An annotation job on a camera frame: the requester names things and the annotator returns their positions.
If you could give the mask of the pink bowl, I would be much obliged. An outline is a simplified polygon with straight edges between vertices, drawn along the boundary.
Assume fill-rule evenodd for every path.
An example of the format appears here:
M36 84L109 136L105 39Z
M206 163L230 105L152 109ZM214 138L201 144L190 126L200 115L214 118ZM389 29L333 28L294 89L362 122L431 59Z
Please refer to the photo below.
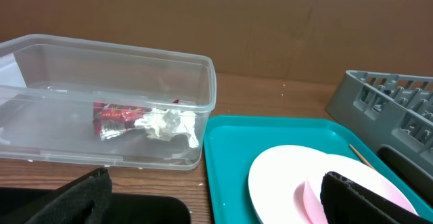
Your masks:
M312 223L327 223L320 193L322 178L330 171L353 180L413 214L416 213L410 201L395 185L362 162L336 154L325 154L318 157L318 160L319 162L311 165L307 171L303 193L304 206Z

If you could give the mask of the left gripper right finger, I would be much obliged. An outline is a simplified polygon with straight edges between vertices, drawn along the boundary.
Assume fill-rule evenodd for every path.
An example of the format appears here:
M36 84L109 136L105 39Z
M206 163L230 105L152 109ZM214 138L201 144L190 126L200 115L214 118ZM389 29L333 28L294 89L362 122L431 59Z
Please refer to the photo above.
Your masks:
M432 224L333 171L322 178L320 200L329 224Z

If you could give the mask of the red snack wrapper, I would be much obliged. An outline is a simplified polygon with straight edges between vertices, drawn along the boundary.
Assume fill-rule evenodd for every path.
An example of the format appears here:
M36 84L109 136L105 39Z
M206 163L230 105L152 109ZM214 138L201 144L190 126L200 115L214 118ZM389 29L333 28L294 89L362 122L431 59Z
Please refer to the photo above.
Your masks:
M93 103L93 126L102 141L111 139L138 140L147 137L145 129L136 129L134 122L155 108L119 104Z

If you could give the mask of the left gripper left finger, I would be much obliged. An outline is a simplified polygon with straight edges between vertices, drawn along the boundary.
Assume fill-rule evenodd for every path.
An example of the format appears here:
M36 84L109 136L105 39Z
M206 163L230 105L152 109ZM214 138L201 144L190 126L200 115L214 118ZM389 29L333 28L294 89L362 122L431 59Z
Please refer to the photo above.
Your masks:
M105 168L95 169L34 201L27 223L102 222L112 194L112 180Z

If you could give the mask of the white napkin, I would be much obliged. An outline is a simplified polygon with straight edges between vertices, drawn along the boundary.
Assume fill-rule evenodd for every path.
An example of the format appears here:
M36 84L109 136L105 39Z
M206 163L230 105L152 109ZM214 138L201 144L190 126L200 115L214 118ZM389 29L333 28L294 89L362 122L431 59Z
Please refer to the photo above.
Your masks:
M199 140L195 133L196 113L180 110L153 109L134 122L136 129L145 129L147 137L170 141L177 135L187 138L190 148L197 148Z

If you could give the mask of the pink round plate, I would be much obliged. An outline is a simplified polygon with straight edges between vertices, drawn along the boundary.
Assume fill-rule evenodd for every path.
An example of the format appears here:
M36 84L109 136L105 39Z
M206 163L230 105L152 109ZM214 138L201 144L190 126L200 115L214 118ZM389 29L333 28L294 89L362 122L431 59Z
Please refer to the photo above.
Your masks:
M307 171L326 153L280 145L259 154L250 167L248 189L261 223L312 223L303 193Z

